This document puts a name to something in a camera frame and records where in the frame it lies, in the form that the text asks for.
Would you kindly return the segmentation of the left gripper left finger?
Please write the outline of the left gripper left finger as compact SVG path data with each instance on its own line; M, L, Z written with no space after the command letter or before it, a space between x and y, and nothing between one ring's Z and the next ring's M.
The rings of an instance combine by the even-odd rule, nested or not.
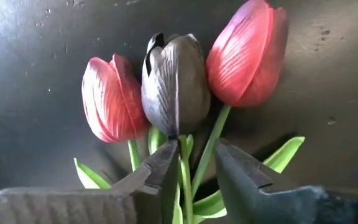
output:
M172 224L179 145L169 140L110 189L0 190L0 224Z

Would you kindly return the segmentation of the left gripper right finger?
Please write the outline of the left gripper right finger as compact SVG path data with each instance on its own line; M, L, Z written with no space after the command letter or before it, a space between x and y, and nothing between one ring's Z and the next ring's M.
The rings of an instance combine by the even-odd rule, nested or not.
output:
M358 190L300 186L220 139L216 177L234 224L358 224Z

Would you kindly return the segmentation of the red artificial tulip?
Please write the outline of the red artificial tulip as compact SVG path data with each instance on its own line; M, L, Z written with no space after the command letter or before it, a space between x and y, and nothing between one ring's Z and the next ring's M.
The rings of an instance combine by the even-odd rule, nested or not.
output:
M231 108L250 108L275 90L288 42L284 8L266 0L247 0L217 37L206 60L208 84L223 103L192 181L195 194Z
M136 139L149 130L140 94L140 84L128 59L113 54L107 62L89 60L81 84L85 118L100 140L126 141L132 170L140 166Z

